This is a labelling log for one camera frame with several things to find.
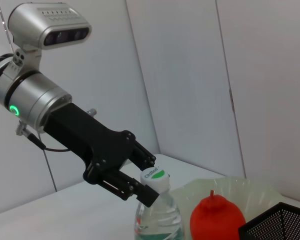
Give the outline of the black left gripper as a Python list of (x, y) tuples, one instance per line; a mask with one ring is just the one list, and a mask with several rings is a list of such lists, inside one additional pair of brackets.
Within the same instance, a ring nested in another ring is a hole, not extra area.
[(111, 130), (73, 103), (52, 111), (44, 131), (83, 160), (83, 179), (89, 184), (124, 201), (136, 195), (146, 207), (159, 197), (151, 187), (120, 171), (127, 159), (141, 171), (155, 165), (156, 157), (130, 131)]

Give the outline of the clear green-label water bottle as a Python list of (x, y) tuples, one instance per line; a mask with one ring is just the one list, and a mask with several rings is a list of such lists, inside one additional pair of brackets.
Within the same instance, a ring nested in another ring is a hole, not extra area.
[(159, 166), (141, 172), (140, 180), (157, 193), (151, 207), (138, 204), (134, 221), (134, 240), (184, 240), (180, 209), (170, 195), (170, 175)]

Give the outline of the red-orange toy orange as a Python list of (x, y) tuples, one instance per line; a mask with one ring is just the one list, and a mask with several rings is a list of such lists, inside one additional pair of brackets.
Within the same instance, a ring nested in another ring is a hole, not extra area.
[(234, 203), (211, 190), (190, 215), (190, 235), (192, 240), (240, 240), (239, 228), (245, 223)]

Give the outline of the pale green glass fruit plate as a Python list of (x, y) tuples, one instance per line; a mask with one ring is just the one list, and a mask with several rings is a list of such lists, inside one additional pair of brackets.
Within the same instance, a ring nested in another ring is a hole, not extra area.
[(210, 195), (211, 190), (234, 203), (247, 222), (284, 201), (284, 197), (271, 186), (246, 178), (234, 176), (197, 178), (170, 192), (181, 213), (185, 240), (192, 240), (190, 231), (192, 211), (202, 199)]

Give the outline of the black mesh pen holder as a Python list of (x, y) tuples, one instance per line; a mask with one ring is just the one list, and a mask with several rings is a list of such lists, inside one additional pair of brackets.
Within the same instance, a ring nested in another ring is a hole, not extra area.
[(300, 240), (300, 208), (279, 202), (238, 229), (239, 240)]

